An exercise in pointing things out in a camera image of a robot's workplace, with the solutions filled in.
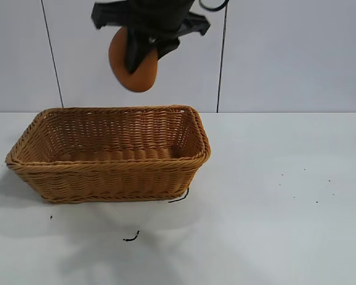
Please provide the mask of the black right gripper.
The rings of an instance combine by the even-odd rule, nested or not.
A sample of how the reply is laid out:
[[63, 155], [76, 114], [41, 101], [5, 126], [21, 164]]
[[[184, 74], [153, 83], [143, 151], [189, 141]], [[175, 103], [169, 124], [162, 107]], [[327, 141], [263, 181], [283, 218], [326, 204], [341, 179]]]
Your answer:
[[193, 1], [95, 2], [91, 19], [96, 29], [127, 27], [126, 69], [133, 74], [154, 47], [160, 60], [179, 47], [178, 37], [206, 34], [210, 23], [205, 16], [190, 12], [192, 5]]

